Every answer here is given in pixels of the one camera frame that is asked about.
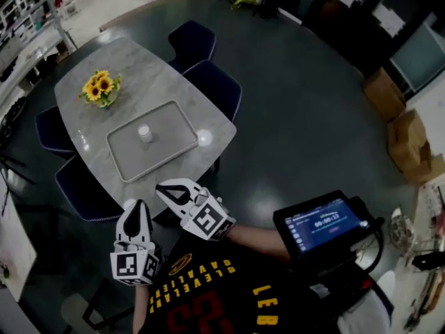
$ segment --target white cup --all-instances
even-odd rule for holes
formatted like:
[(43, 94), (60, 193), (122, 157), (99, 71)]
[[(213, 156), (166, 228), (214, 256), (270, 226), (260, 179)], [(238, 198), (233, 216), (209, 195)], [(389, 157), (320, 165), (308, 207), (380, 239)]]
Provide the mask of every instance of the white cup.
[(139, 125), (138, 134), (143, 142), (149, 143), (153, 139), (152, 130), (150, 130), (147, 124)]

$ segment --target yellow lettering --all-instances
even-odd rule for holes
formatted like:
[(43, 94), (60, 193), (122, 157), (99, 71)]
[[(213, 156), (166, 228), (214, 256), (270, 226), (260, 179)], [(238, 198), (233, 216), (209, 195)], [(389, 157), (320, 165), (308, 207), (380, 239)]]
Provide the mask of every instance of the yellow lettering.
[(264, 299), (263, 301), (258, 301), (258, 308), (263, 308), (264, 306), (270, 307), (271, 304), (277, 305), (278, 300), (276, 298), (272, 298), (272, 299)]
[(277, 315), (259, 315), (257, 317), (257, 324), (259, 326), (276, 326), (278, 323)]
[(266, 291), (267, 289), (270, 289), (270, 285), (255, 288), (255, 289), (253, 290), (253, 294), (254, 294), (255, 296), (258, 296), (258, 293), (259, 293), (259, 292)]

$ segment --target gray floor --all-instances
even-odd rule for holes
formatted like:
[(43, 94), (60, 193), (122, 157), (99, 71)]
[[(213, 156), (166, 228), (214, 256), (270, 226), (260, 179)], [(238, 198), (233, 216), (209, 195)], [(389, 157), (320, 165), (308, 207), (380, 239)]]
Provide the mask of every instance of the gray floor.
[[(108, 253), (113, 224), (85, 224), (73, 214), (54, 181), (63, 160), (42, 150), (34, 117), (56, 104), (56, 82), (81, 59), (121, 36), (129, 36), (166, 61), (174, 56), (168, 34), (193, 18), (217, 37), (214, 62), (243, 87), (236, 120), (238, 134), (221, 159), (210, 184), (240, 223), (272, 227), (273, 211), (341, 189), (360, 196), (374, 216), (389, 218), (401, 206), (414, 212), (415, 189), (404, 183), (386, 152), (386, 126), (362, 93), (362, 78), (338, 53), (312, 32), (284, 18), (260, 19), (231, 10), (220, 0), (182, 0), (149, 11), (82, 46), (29, 95), (29, 102), (6, 153), (28, 164), (24, 172), (37, 186), (22, 192), (28, 204), (53, 204), (60, 216), (67, 273), (34, 276), (22, 307), (43, 333), (62, 333), (62, 300), (71, 293), (89, 299), (103, 277), (110, 277)], [(45, 237), (45, 215), (22, 217), (36, 241), (40, 259), (51, 257)], [(158, 242), (168, 251), (178, 230)], [(378, 277), (397, 260), (385, 251)], [(132, 291), (113, 283), (103, 315), (131, 305)], [(129, 320), (120, 323), (129, 332)]]

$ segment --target tablet screen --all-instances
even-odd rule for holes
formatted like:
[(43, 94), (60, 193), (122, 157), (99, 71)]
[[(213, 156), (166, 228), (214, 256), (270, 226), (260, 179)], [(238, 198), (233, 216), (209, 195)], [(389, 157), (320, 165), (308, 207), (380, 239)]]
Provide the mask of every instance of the tablet screen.
[(368, 225), (367, 221), (358, 219), (342, 199), (336, 199), (308, 212), (288, 217), (285, 221), (302, 253), (352, 229)]

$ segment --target person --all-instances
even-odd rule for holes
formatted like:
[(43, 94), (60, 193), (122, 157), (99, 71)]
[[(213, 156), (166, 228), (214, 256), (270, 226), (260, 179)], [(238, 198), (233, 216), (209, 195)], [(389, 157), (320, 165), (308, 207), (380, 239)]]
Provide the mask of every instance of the person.
[(389, 332), (384, 294), (370, 291), (321, 325), (319, 295), (299, 287), (276, 230), (235, 224), (219, 242), (185, 234), (154, 284), (136, 286), (134, 334)]

